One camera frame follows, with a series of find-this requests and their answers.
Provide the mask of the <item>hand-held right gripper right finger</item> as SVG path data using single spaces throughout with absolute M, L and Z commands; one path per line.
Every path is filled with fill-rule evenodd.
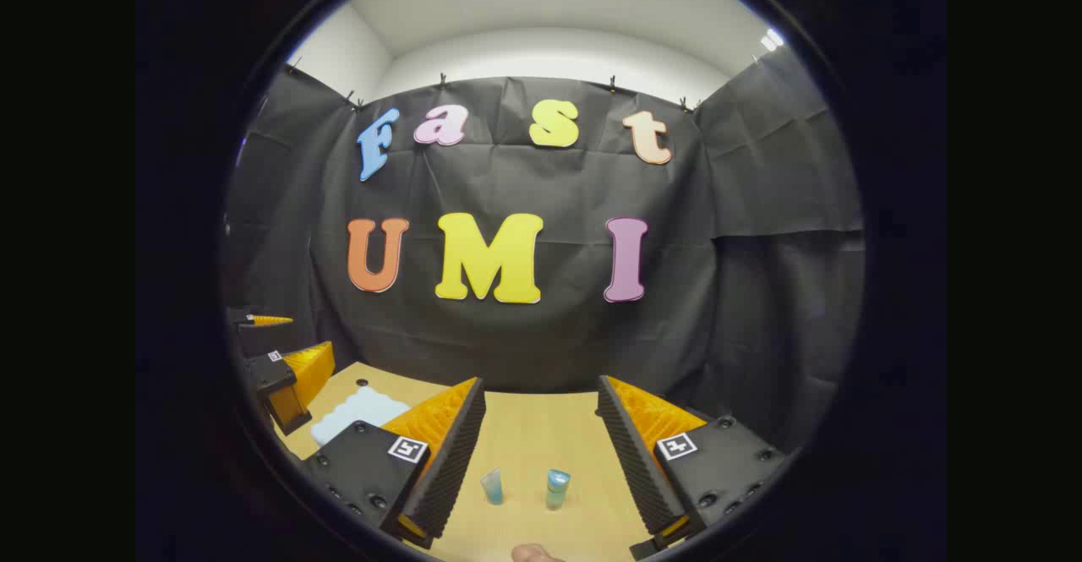
M 711 418 L 602 374 L 598 416 L 649 539 L 637 561 L 730 523 L 789 456 L 731 415 Z

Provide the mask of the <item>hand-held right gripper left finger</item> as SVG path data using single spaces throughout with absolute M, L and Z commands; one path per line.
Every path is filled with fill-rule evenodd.
M 300 466 L 357 522 L 428 549 L 456 508 L 485 411 L 484 382 L 471 378 L 385 426 L 349 419 Z

